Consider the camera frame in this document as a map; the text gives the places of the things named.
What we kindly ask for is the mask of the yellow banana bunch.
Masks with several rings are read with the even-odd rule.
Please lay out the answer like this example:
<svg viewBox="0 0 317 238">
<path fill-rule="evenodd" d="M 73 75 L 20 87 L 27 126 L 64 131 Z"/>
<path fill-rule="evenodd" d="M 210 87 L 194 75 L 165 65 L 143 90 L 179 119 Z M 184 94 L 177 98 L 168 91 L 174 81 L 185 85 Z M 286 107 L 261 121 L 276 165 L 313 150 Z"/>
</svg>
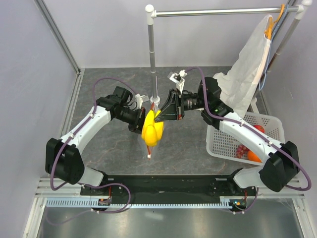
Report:
<svg viewBox="0 0 317 238">
<path fill-rule="evenodd" d="M 159 113 L 160 110 L 156 113 L 153 110 L 150 110 L 145 117 L 141 138 L 147 146 L 156 146 L 157 142 L 162 138 L 164 122 L 155 122 L 155 116 Z"/>
</svg>

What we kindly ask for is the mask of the clear orange-zipper zip bag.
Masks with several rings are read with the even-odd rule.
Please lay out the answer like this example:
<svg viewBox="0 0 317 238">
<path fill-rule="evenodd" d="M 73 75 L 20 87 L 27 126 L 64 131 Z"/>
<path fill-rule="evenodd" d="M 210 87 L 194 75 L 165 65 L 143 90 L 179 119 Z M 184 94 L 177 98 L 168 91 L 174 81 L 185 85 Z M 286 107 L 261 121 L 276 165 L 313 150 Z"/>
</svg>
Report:
<svg viewBox="0 0 317 238">
<path fill-rule="evenodd" d="M 152 149 L 157 146 L 163 136 L 164 122 L 155 122 L 156 117 L 160 113 L 161 110 L 157 108 L 155 103 L 152 103 L 143 124 L 141 139 L 146 145 L 148 160 L 152 157 Z"/>
</svg>

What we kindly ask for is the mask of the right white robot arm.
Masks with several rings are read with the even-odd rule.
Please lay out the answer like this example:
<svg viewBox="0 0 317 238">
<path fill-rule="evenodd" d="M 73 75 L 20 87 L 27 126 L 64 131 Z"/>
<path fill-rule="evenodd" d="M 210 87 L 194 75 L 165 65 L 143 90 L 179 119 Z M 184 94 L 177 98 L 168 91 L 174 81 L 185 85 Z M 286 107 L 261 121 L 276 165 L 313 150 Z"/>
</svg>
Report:
<svg viewBox="0 0 317 238">
<path fill-rule="evenodd" d="M 155 121 L 181 120 L 185 111 L 201 109 L 208 125 L 232 136 L 256 154 L 263 165 L 234 172 L 226 186 L 232 195 L 251 186 L 264 185 L 274 192 L 288 187 L 300 170 L 297 146 L 291 141 L 275 140 L 245 122 L 220 99 L 220 93 L 221 88 L 212 77 L 201 81 L 197 93 L 180 94 L 171 89 Z"/>
</svg>

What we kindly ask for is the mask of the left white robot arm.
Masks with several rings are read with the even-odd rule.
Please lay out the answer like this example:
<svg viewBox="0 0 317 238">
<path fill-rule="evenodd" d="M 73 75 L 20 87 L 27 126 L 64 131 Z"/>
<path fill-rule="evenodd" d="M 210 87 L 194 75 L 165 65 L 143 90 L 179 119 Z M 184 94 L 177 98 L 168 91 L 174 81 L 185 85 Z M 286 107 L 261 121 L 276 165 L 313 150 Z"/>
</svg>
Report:
<svg viewBox="0 0 317 238">
<path fill-rule="evenodd" d="M 127 123 L 131 132 L 140 134 L 146 113 L 142 104 L 148 99 L 146 95 L 133 95 L 119 86 L 112 94 L 98 98 L 89 113 L 70 132 L 47 142 L 46 172 L 52 179 L 58 178 L 65 183 L 91 185 L 98 195 L 107 193 L 109 184 L 103 180 L 104 173 L 85 166 L 81 154 L 97 132 L 113 119 Z"/>
</svg>

